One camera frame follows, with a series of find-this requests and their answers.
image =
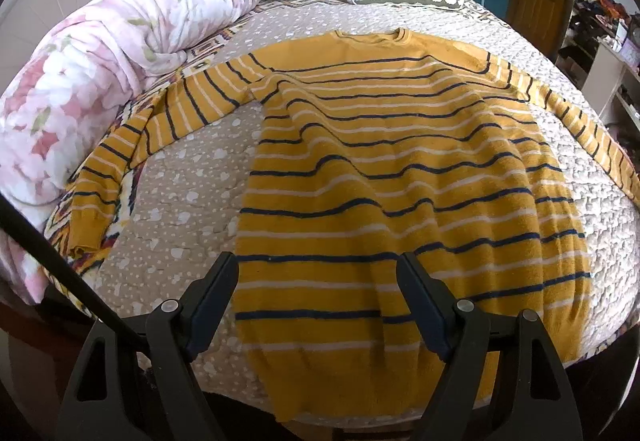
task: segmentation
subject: comforter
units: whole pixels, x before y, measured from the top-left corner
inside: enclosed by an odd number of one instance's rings
[[[118,111],[260,0],[94,0],[49,31],[0,97],[0,192],[42,231]],[[0,276],[28,303],[47,280],[0,233]]]

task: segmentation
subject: sweater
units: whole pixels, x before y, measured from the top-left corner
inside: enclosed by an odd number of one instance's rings
[[[404,251],[486,311],[534,309],[562,360],[580,355],[584,232],[528,104],[560,118],[635,200],[632,165],[605,129],[511,63],[409,30],[281,42],[140,103],[74,180],[96,185],[70,197],[68,251],[100,246],[107,194],[128,168],[252,99],[265,119],[240,211],[233,305],[279,420],[427,403],[442,365],[396,284]],[[489,354],[479,398],[496,367]]]

